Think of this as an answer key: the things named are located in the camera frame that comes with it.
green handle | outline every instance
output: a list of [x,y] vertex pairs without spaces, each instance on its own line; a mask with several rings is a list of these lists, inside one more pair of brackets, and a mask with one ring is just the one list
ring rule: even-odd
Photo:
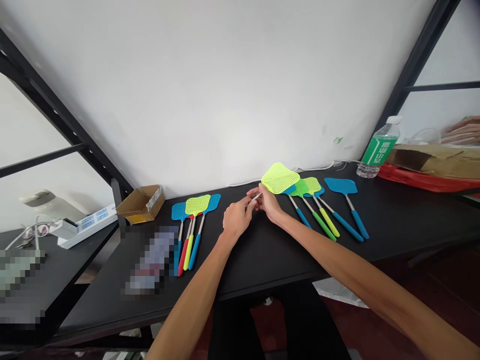
[[312,212],[313,214],[313,217],[318,221],[318,223],[320,224],[321,228],[323,229],[324,232],[326,232],[326,234],[328,235],[328,237],[330,239],[332,239],[333,241],[337,241],[337,238],[332,234],[332,232],[330,231],[330,229],[328,228],[327,225],[325,225],[324,221],[320,218],[320,216],[316,213],[316,212]]
[[335,235],[337,238],[339,238],[340,237],[339,231],[335,227],[332,220],[330,220],[329,215],[327,214],[327,212],[325,211],[325,209],[323,207],[320,209],[320,212],[321,212],[323,218],[325,219],[326,223],[328,224],[328,227],[330,228],[333,235]]

green bottle label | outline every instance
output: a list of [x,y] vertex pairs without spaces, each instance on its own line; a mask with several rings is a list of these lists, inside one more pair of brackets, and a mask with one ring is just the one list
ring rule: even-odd
[[380,166],[382,165],[394,148],[397,139],[384,139],[372,137],[370,144],[366,148],[365,155],[361,160],[365,164]]

label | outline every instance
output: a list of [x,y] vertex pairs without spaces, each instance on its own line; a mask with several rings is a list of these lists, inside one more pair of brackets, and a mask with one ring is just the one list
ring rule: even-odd
[[161,193],[162,193],[162,187],[160,186],[158,188],[158,190],[155,191],[155,193],[151,197],[150,201],[146,204],[146,209],[148,210],[148,212],[150,212],[150,210],[152,210],[152,207],[154,206],[155,202],[157,201],[157,199],[159,198]]
[[372,137],[361,161],[373,166],[382,165],[385,160],[387,160],[387,157],[389,156],[390,151],[394,148],[396,142],[397,139]]

person's right hand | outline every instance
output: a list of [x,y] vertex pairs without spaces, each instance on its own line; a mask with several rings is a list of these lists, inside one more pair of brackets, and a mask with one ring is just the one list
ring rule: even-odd
[[258,187],[251,189],[246,195],[249,198],[254,198],[258,193],[261,193],[261,195],[257,199],[255,210],[264,210],[270,221],[278,224],[285,212],[280,207],[277,198],[262,183],[259,183]]
[[449,128],[441,140],[443,144],[456,141],[458,145],[480,142],[480,116],[465,117]]

small cardboard box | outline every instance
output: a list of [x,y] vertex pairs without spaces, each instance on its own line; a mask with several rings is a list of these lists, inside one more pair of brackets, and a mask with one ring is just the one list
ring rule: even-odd
[[387,162],[439,178],[480,179],[480,147],[401,144]]
[[116,208],[117,215],[130,224],[146,223],[155,219],[165,202],[165,195],[160,185],[142,186],[135,189]]

